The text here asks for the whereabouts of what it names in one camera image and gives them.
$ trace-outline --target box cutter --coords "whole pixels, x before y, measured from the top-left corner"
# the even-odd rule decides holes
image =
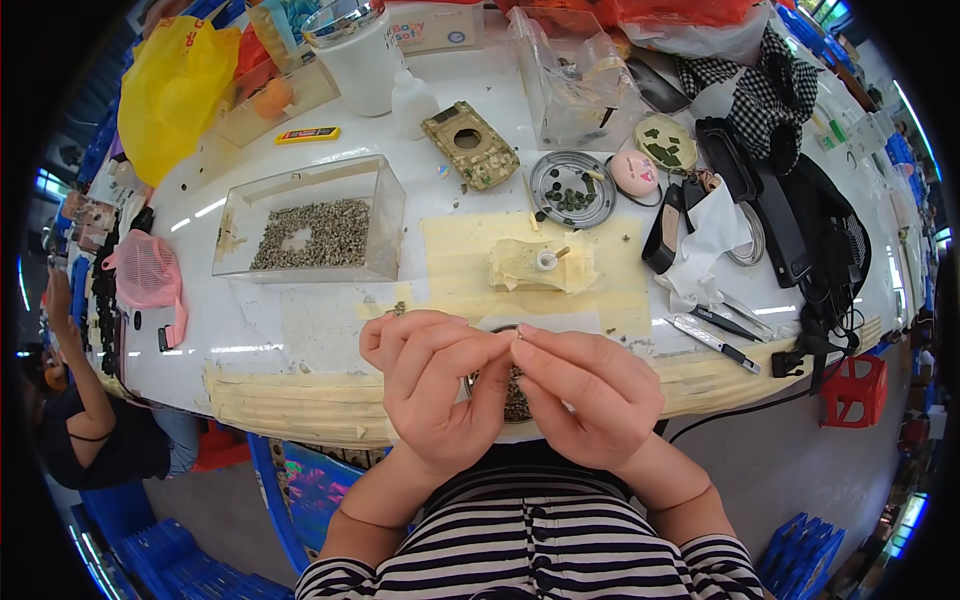
[[[725,344],[719,338],[701,329],[699,326],[697,326],[693,317],[689,315],[674,317],[673,326],[677,327],[686,335],[700,340],[707,346],[710,346],[721,354],[727,356],[733,360],[734,363],[740,365],[747,371],[757,375],[760,374],[760,365],[747,358],[747,356],[740,350],[734,348],[730,344]]]

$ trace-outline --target checkered cloth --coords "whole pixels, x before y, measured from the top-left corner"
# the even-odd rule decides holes
[[[680,81],[690,98],[707,85],[733,77],[741,66],[725,59],[677,59]],[[754,158],[770,158],[784,174],[797,164],[801,126],[813,115],[816,100],[816,68],[795,58],[767,25],[760,57],[737,82],[727,118],[743,135]]]

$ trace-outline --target hand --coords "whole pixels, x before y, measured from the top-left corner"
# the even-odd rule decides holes
[[[510,346],[530,415],[547,442],[578,465],[610,470],[646,442],[663,410],[660,378],[601,336],[528,324]],[[571,414],[561,402],[576,410]]]
[[[47,322],[54,333],[67,335],[72,325],[70,319],[70,305],[73,299],[70,296],[70,282],[66,273],[60,269],[47,268]]]
[[[384,379],[394,371],[400,351],[417,329],[436,324],[466,325],[463,317],[439,310],[412,310],[402,315],[387,313],[363,326],[360,331],[360,356],[382,372]]]
[[[424,472],[446,480],[476,463],[503,425],[514,331],[445,323],[413,331],[384,384],[383,406]],[[461,378],[480,371],[470,399]]]

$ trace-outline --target white plastic bottle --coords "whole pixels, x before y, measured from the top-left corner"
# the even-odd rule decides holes
[[[401,69],[394,75],[394,91],[390,99],[396,130],[403,139],[422,138],[424,133],[420,123],[440,112],[440,105],[430,88],[407,69]]]

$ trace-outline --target green fragment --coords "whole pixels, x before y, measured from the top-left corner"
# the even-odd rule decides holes
[[[679,167],[680,160],[668,153],[660,144],[643,144],[650,155],[659,160],[665,167]]]

